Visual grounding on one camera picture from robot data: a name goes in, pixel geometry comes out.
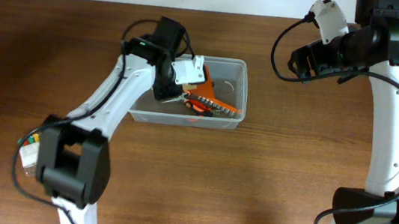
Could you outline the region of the orange black needle-nose pliers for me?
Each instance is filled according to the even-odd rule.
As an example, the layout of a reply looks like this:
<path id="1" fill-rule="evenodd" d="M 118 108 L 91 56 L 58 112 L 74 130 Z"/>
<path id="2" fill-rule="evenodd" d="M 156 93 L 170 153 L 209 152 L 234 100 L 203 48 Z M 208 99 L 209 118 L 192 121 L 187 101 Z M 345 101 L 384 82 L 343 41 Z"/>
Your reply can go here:
<path id="1" fill-rule="evenodd" d="M 189 96 L 191 94 L 189 93 L 189 91 L 184 91 L 182 94 L 180 94 L 178 97 L 173 97 L 171 99 L 168 100 L 163 100 L 162 103 L 176 103 L 176 102 L 181 102 L 184 103 L 186 100 L 189 99 Z"/>

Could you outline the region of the orange scraper wooden handle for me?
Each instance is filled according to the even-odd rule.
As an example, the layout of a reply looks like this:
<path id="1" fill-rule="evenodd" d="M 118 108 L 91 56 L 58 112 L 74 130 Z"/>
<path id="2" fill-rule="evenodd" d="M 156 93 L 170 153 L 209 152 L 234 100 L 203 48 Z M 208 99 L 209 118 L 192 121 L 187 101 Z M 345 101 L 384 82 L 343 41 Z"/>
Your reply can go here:
<path id="1" fill-rule="evenodd" d="M 216 99 L 209 67 L 205 64 L 203 70 L 205 71 L 204 74 L 207 76 L 207 80 L 203 84 L 200 83 L 198 85 L 190 85 L 189 88 L 187 88 L 186 90 L 189 91 L 190 94 L 201 95 L 202 97 Z"/>

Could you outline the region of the small red cutting pliers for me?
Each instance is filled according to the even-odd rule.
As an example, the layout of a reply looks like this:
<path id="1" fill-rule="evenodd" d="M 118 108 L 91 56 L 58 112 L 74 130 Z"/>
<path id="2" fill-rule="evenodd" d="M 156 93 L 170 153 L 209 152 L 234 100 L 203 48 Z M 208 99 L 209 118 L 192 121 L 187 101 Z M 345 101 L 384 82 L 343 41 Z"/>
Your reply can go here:
<path id="1" fill-rule="evenodd" d="M 206 117 L 218 117 L 219 115 L 213 111 L 211 108 L 206 107 L 204 104 L 194 101 L 194 100 L 185 100 L 184 106 L 187 109 L 192 110 L 196 115 L 206 116 Z"/>

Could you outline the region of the clear plastic container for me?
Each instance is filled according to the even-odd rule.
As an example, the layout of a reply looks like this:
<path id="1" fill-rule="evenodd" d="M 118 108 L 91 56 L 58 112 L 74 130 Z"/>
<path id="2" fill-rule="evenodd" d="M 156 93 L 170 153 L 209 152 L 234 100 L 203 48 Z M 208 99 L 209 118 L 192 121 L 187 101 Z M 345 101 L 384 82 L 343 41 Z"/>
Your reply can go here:
<path id="1" fill-rule="evenodd" d="M 154 99 L 152 91 L 146 91 L 130 109 L 135 121 L 179 125 L 186 127 L 205 127 L 219 130 L 233 130 L 243 121 L 247 102 L 247 66 L 241 59 L 216 58 L 204 59 L 214 83 L 214 97 L 233 106 L 237 112 L 230 116 L 216 113 L 213 117 L 199 116 L 187 109 L 180 100 L 167 103 Z"/>

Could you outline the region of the socket bit rail orange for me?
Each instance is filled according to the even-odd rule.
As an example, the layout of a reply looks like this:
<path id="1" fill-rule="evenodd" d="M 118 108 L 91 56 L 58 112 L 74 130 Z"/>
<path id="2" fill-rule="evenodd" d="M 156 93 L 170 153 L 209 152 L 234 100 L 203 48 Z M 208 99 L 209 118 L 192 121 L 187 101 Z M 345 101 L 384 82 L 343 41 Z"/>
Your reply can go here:
<path id="1" fill-rule="evenodd" d="M 201 95 L 191 94 L 189 96 L 189 100 L 198 101 L 204 104 L 206 107 L 211 108 L 215 112 L 224 113 L 227 116 L 234 117 L 237 114 L 237 109 L 233 106 L 228 105 L 227 103 L 223 103 L 220 100 L 202 97 Z"/>

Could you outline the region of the clear box coloured connectors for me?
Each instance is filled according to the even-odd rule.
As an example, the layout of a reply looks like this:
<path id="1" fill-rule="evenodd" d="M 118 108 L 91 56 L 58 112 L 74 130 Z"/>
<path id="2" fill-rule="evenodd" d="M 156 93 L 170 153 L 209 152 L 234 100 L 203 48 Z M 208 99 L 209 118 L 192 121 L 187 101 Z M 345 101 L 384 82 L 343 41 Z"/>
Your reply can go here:
<path id="1" fill-rule="evenodd" d="M 20 162 L 23 173 L 28 177 L 35 176 L 35 169 L 37 168 L 37 161 L 40 149 L 40 133 L 35 133 L 29 136 L 25 141 L 18 139 L 17 144 L 22 145 L 19 153 L 15 156 L 16 163 Z"/>

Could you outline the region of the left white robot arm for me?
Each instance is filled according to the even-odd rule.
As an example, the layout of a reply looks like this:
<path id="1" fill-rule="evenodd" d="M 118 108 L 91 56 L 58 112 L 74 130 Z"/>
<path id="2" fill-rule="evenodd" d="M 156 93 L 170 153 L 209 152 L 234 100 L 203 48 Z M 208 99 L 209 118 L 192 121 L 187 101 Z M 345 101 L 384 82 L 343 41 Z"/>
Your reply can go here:
<path id="1" fill-rule="evenodd" d="M 181 43 L 190 43 L 185 27 L 165 16 L 152 34 L 123 38 L 114 70 L 91 97 L 65 118 L 50 115 L 43 122 L 35 177 L 60 224 L 98 224 L 97 201 L 111 173 L 109 141 L 146 91 L 168 100 L 187 83 L 205 82 L 204 58 L 183 60 Z"/>

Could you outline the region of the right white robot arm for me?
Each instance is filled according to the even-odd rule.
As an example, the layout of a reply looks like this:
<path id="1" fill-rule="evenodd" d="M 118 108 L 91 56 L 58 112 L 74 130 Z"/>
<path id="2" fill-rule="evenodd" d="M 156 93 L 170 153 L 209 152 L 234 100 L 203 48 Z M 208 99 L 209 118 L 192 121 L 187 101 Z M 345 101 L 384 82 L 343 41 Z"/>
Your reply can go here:
<path id="1" fill-rule="evenodd" d="M 306 16 L 321 39 L 293 52 L 289 69 L 301 82 L 367 76 L 374 122 L 369 173 L 363 188 L 338 188 L 330 224 L 399 224 L 399 0 L 356 0 L 356 29 L 332 0 Z"/>

